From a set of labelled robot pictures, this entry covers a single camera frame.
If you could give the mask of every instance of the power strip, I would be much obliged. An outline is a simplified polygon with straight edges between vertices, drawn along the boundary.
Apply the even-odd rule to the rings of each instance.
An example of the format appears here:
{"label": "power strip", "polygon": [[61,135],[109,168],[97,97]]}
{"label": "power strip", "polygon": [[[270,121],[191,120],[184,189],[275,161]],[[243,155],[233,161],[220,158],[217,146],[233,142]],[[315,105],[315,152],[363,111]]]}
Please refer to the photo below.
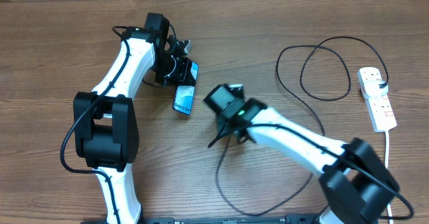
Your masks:
{"label": "power strip", "polygon": [[396,127],[395,115],[393,114],[387,93],[372,97],[369,97],[367,94],[371,91],[371,89],[368,89],[368,86],[378,87],[378,84],[371,83],[384,83],[381,79],[380,71],[374,67],[365,67],[357,72],[357,78],[361,85],[362,94],[365,97],[365,103],[367,104],[369,118],[371,119],[374,131],[381,133]]}

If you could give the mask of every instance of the smartphone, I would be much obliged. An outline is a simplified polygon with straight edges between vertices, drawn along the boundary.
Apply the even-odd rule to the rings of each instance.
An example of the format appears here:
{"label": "smartphone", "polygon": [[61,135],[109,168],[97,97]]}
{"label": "smartphone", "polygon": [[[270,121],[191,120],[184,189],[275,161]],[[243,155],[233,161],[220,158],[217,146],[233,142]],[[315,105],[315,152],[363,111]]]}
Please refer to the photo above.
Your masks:
{"label": "smartphone", "polygon": [[[196,81],[196,75],[198,74],[197,63],[192,62],[190,73]],[[174,97],[174,102],[173,102],[173,109],[189,115],[192,110],[194,92],[195,92],[195,87],[193,86],[177,86],[176,96]]]}

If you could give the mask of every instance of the white robotic arm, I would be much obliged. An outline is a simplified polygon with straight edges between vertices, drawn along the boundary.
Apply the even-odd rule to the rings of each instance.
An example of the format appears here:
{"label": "white robotic arm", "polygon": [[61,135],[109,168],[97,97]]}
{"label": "white robotic arm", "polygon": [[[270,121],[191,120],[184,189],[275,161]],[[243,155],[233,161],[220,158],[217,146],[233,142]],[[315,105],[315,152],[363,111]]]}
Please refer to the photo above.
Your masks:
{"label": "white robotic arm", "polygon": [[[209,146],[235,133],[237,139],[248,137],[257,144],[280,151],[318,177],[329,207],[317,215],[317,223],[374,224],[394,197],[392,191],[375,184],[363,173],[348,180],[345,175],[353,166],[399,191],[397,182],[363,140],[354,139],[346,144],[313,133],[256,99],[245,101],[240,85],[219,85],[204,102],[217,114],[218,129],[222,131]],[[352,164],[347,165],[339,158]]]}
{"label": "white robotic arm", "polygon": [[[78,93],[74,98],[74,119],[80,120],[74,130],[76,152],[96,170],[107,206],[104,222],[108,224],[136,224],[142,220],[132,175],[139,145],[133,101],[146,72],[152,69],[156,82],[163,87],[176,86],[172,108],[190,113],[198,65],[186,57],[190,41],[179,42],[176,36],[167,39],[170,26],[163,15],[149,13],[144,27],[123,27],[126,30],[121,34],[121,50],[106,77],[91,93]],[[95,99],[97,105],[91,109]],[[93,121],[104,117],[112,119],[112,126]]]}
{"label": "white robotic arm", "polygon": [[[155,62],[155,48],[153,43],[146,42],[144,39],[129,38],[127,40],[130,57],[123,72],[117,79],[115,87],[112,88],[107,94],[107,97],[116,97],[117,95],[124,95],[134,100],[135,94],[140,87],[143,76],[154,65]],[[106,77],[98,84],[93,92],[100,94],[103,92],[119,71],[122,63],[127,54],[127,47],[125,42],[121,43],[121,50],[119,55],[110,68]]]}
{"label": "white robotic arm", "polygon": [[[115,88],[112,88],[106,94],[107,97],[123,95],[134,100],[135,94],[140,87],[144,75],[154,65],[155,49],[153,43],[135,38],[130,38],[127,42],[130,48],[130,57],[127,61],[127,65],[123,69],[123,72],[115,83]],[[115,77],[124,62],[126,53],[127,47],[125,42],[122,42],[121,51],[119,52],[115,63],[113,63],[106,77],[93,89],[93,92],[97,92],[99,94],[108,87],[109,83]],[[104,113],[103,117],[112,118],[112,114]],[[135,195],[132,165],[132,163],[127,163],[124,170],[121,172],[110,167],[98,167],[97,170],[100,170],[111,177],[114,198],[121,223],[136,224],[140,219],[141,204]],[[109,185],[104,176],[97,174],[97,177],[100,180],[106,201],[107,223],[116,224],[117,219],[115,216],[115,210],[113,209]]]}

